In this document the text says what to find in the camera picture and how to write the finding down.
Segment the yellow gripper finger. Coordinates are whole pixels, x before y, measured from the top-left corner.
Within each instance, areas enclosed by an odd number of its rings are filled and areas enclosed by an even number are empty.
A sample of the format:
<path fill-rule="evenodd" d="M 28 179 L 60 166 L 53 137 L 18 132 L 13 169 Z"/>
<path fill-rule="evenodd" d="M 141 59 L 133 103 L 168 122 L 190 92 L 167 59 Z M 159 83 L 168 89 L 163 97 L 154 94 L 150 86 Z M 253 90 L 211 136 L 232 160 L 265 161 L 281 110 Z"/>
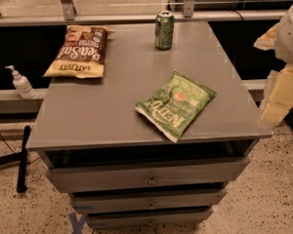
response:
<path fill-rule="evenodd" d="M 293 63 L 272 71 L 264 88 L 259 119 L 269 125 L 279 124 L 293 108 Z"/>
<path fill-rule="evenodd" d="M 261 37 L 259 37 L 255 41 L 254 47 L 263 51 L 273 50 L 274 43 L 275 43 L 275 35 L 277 32 L 278 26 L 279 26 L 279 23 L 276 23 L 266 33 L 264 33 Z"/>

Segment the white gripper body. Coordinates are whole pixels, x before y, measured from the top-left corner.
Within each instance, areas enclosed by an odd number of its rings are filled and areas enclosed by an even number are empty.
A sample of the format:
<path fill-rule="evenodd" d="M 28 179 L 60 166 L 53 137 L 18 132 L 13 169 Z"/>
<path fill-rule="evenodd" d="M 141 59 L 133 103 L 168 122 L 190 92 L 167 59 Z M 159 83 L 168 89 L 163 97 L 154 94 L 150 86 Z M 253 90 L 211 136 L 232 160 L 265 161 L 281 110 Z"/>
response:
<path fill-rule="evenodd" d="M 293 63 L 293 5 L 281 18 L 275 35 L 275 56 Z"/>

